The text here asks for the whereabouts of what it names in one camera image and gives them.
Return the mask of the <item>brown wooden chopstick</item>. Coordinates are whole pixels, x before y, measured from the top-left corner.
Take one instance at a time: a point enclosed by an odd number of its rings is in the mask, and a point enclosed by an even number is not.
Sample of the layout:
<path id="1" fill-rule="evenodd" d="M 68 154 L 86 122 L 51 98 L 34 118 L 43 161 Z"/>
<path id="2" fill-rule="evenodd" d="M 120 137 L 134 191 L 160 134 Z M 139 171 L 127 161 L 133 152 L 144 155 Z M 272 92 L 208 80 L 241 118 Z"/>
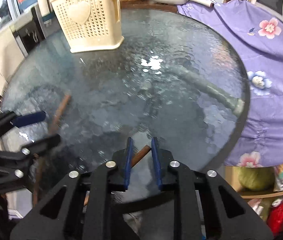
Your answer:
<path id="1" fill-rule="evenodd" d="M 139 163 L 151 150 L 149 145 L 145 145 L 139 152 L 137 152 L 131 161 L 131 168 Z"/>
<path id="2" fill-rule="evenodd" d="M 65 94 L 63 100 L 59 104 L 58 109 L 55 112 L 54 118 L 48 128 L 48 135 L 52 135 L 57 132 L 59 128 L 59 123 L 61 120 L 61 117 L 65 111 L 65 108 L 67 107 L 69 101 L 71 100 L 70 94 Z M 35 177 L 35 183 L 33 186 L 33 194 L 32 194 L 32 205 L 36 206 L 38 203 L 38 194 L 39 194 L 39 182 L 42 178 L 43 173 L 43 165 L 45 162 L 45 157 L 39 157 L 37 156 L 37 169 L 36 169 L 36 177 Z"/>

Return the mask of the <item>water dispenser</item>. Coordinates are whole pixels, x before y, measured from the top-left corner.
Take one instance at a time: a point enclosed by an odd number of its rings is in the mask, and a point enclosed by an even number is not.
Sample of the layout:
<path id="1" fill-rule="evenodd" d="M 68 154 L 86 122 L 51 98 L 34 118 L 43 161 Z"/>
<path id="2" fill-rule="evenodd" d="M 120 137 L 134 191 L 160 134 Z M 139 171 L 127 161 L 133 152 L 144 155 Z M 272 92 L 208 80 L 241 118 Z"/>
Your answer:
<path id="1" fill-rule="evenodd" d="M 9 28 L 24 57 L 45 40 L 43 21 L 37 3 L 13 20 Z"/>

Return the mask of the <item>paper cup holder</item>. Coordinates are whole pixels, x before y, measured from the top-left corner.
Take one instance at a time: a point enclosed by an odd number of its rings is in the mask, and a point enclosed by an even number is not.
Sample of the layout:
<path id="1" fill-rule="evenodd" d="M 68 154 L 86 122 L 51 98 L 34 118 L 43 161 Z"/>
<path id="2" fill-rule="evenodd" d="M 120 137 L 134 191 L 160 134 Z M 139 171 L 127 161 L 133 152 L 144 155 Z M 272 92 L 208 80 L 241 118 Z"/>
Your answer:
<path id="1" fill-rule="evenodd" d="M 51 7 L 49 0 L 37 0 L 41 18 L 46 27 L 52 24 L 52 20 L 55 18 L 55 13 Z"/>

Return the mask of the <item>cream plastic utensil holder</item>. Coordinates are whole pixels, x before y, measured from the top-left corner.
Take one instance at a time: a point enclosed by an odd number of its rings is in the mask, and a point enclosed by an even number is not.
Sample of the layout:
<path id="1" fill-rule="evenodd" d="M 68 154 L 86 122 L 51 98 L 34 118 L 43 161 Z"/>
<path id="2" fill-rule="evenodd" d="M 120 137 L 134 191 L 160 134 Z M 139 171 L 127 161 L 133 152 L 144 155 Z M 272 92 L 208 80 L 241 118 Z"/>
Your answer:
<path id="1" fill-rule="evenodd" d="M 71 53 L 113 50 L 124 41 L 120 0 L 50 0 Z"/>

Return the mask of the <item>purple floral cloth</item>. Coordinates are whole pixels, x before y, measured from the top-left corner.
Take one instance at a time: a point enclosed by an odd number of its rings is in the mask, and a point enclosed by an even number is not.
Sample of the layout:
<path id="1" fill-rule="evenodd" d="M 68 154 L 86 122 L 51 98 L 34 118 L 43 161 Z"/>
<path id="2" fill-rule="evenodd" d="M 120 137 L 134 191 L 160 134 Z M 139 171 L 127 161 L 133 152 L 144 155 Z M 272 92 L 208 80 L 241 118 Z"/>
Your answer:
<path id="1" fill-rule="evenodd" d="M 236 50 L 247 70 L 251 101 L 228 166 L 283 164 L 283 23 L 241 0 L 209 8 L 194 2 L 178 12 L 210 26 Z"/>

